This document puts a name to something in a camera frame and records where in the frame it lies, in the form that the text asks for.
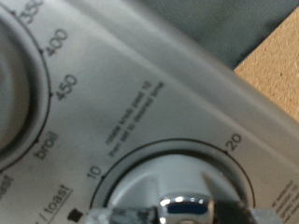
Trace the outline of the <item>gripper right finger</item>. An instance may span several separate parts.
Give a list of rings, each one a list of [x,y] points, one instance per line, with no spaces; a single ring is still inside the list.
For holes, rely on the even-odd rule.
[[[203,174],[214,203],[216,224],[283,224],[273,209],[253,208],[212,176]]]

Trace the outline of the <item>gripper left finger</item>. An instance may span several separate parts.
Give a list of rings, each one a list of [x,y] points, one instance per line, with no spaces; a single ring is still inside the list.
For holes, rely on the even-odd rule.
[[[90,211],[86,224],[158,224],[155,207],[97,208]]]

